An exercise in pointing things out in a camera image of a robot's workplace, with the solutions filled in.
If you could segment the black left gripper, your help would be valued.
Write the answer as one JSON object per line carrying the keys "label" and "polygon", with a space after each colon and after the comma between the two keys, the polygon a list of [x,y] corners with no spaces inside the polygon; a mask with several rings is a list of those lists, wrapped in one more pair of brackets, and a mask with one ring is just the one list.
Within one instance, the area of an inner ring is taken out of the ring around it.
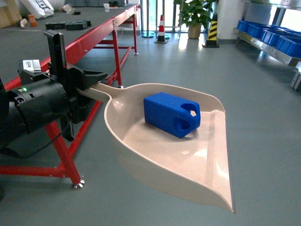
{"label": "black left gripper", "polygon": [[[54,76],[51,73],[51,62],[48,62],[48,68],[50,74]],[[63,86],[69,99],[68,117],[72,123],[85,121],[96,104],[96,100],[80,95],[78,90],[86,90],[100,81],[105,81],[108,77],[106,72],[83,70],[71,64],[67,65],[62,80],[56,76],[56,80]]]}

